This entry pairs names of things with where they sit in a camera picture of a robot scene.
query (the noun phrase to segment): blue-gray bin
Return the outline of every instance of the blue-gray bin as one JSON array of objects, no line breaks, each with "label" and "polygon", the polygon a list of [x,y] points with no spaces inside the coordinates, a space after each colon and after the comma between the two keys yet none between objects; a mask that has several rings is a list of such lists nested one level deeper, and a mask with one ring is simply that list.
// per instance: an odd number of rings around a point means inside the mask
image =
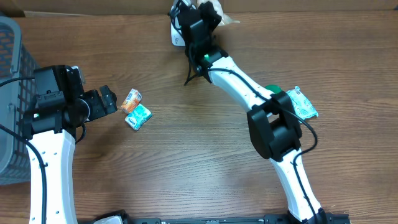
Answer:
[{"label": "blue-gray bin", "polygon": [[[0,16],[0,83],[30,77],[38,68],[22,45],[18,24]],[[22,135],[22,115],[35,95],[34,81],[12,82],[0,87],[0,123]],[[0,185],[30,181],[30,162],[25,144],[0,130]]]}]

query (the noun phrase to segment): white packet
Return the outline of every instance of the white packet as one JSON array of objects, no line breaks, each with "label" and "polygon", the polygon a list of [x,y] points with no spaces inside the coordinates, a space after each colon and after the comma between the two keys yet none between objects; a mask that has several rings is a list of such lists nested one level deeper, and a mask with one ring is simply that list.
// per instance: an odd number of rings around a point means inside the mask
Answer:
[{"label": "white packet", "polygon": [[222,17],[220,24],[218,24],[219,26],[225,26],[231,23],[240,23],[240,21],[232,19],[227,14],[224,14],[223,8],[221,7],[221,4],[218,0],[198,0],[197,6],[199,7],[200,4],[208,1],[213,3],[214,10],[217,12],[218,15]]}]

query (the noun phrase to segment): wood grain tabletop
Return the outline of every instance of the wood grain tabletop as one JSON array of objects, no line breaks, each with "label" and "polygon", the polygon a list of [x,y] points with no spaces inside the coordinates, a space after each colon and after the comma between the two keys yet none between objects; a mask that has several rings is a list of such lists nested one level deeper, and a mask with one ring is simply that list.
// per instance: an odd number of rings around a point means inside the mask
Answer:
[{"label": "wood grain tabletop", "polygon": [[[230,14],[217,38],[259,84],[299,86],[319,112],[303,161],[327,212],[352,223],[398,220],[398,12]],[[244,111],[188,72],[167,16],[17,19],[39,65],[79,65],[85,90],[131,88],[153,117],[138,131],[115,114],[87,124],[73,161],[79,219],[250,217],[286,213],[271,163],[253,148]],[[313,137],[303,126],[303,149]],[[28,223],[30,183],[0,186],[0,223]]]}]

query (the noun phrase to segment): black cable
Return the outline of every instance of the black cable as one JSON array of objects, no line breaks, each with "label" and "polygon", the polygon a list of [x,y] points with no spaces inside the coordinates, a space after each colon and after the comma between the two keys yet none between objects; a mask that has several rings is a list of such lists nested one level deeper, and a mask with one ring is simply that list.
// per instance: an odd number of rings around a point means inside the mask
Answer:
[{"label": "black cable", "polygon": [[83,123],[81,124],[81,136],[79,139],[77,139],[77,141],[75,142],[75,144],[78,144],[81,140],[83,140],[83,138],[86,137],[86,125]]},{"label": "black cable", "polygon": [[[12,78],[10,80],[4,81],[2,83],[0,83],[0,87],[7,85],[8,83],[11,82],[15,82],[15,81],[20,81],[20,80],[32,80],[35,77],[19,77],[19,78]],[[35,106],[35,97],[34,99],[30,102],[29,104],[29,108],[34,108]],[[46,213],[47,213],[47,176],[45,175],[45,167],[46,165],[44,164],[44,161],[40,155],[40,153],[38,152],[38,150],[32,145],[32,143],[30,143],[28,140],[24,139],[23,137],[19,136],[17,133],[11,131],[10,129],[4,127],[2,124],[0,124],[0,129],[2,129],[3,131],[5,131],[6,133],[10,134],[11,136],[13,136],[16,140],[20,141],[21,143],[27,145],[30,147],[30,149],[32,150],[32,152],[36,155],[37,160],[39,162],[39,166],[40,166],[40,171],[42,173],[42,224],[46,223]]]},{"label": "black cable", "polygon": [[38,150],[32,145],[32,143],[30,143],[28,140],[22,138],[21,136],[19,136],[17,133],[14,133],[13,131],[11,131],[10,129],[4,127],[2,124],[0,124],[0,129],[2,129],[3,131],[7,132],[8,134],[12,135],[16,140],[26,144],[27,146],[30,147],[30,149],[32,150],[32,152],[36,155],[37,160],[39,162],[40,165],[40,171],[42,173],[42,188],[43,188],[43,199],[42,199],[42,224],[45,224],[46,222],[46,211],[47,211],[47,178],[45,175],[45,164],[43,162],[42,157],[40,156],[40,153],[38,152]]},{"label": "black cable", "polygon": [[[228,72],[228,73],[230,73],[230,74],[235,75],[235,76],[238,77],[238,78],[239,78],[239,79],[240,79],[240,80],[241,80],[241,81],[254,93],[254,94],[256,94],[256,96],[258,96],[260,99],[262,99],[262,100],[264,100],[264,101],[269,101],[267,98],[263,97],[256,89],[254,89],[254,87],[251,86],[251,85],[248,83],[248,81],[246,81],[240,74],[236,73],[234,70],[230,70],[230,69],[226,69],[226,68],[209,68],[209,69],[207,70],[207,72],[211,72],[211,71]],[[313,209],[313,206],[312,206],[312,204],[311,204],[310,198],[308,197],[308,195],[307,195],[307,193],[306,193],[306,191],[305,191],[305,189],[304,189],[303,183],[302,183],[301,178],[300,178],[300,174],[299,174],[299,172],[298,172],[298,170],[297,170],[297,163],[296,163],[296,160],[297,160],[297,158],[298,158],[299,156],[301,156],[301,155],[303,155],[303,154],[306,154],[306,153],[310,152],[311,150],[315,149],[315,147],[316,147],[317,144],[318,144],[318,135],[317,135],[317,133],[315,132],[315,130],[314,130],[306,121],[304,121],[304,119],[302,119],[301,117],[299,117],[299,116],[296,115],[295,113],[293,113],[293,112],[291,112],[291,111],[289,111],[289,110],[287,110],[287,109],[281,107],[281,106],[278,105],[278,104],[275,104],[275,103],[274,103],[274,105],[275,105],[276,107],[278,107],[280,110],[285,111],[285,112],[287,112],[288,114],[291,114],[292,116],[296,117],[296,118],[297,118],[299,121],[301,121],[301,122],[311,131],[311,133],[313,134],[313,137],[314,137],[314,143],[313,143],[313,145],[312,145],[309,149],[304,150],[304,151],[298,153],[298,154],[294,157],[292,165],[293,165],[293,167],[294,167],[294,172],[295,172],[295,174],[296,174],[296,176],[297,176],[298,184],[300,185],[300,188],[301,188],[301,190],[302,190],[302,192],[303,192],[303,194],[304,194],[304,198],[307,200],[308,205],[310,206],[311,211],[312,211],[312,213],[313,213],[313,216],[314,216],[314,219],[315,219],[315,223],[318,223],[317,214],[315,213],[315,210]]]},{"label": "black cable", "polygon": [[2,87],[2,86],[4,86],[4,85],[7,85],[8,83],[12,83],[12,82],[14,82],[14,81],[32,80],[32,79],[34,79],[34,78],[35,78],[35,77],[19,77],[19,78],[12,78],[12,79],[10,79],[10,80],[7,80],[7,81],[4,81],[4,82],[0,83],[0,87]]}]

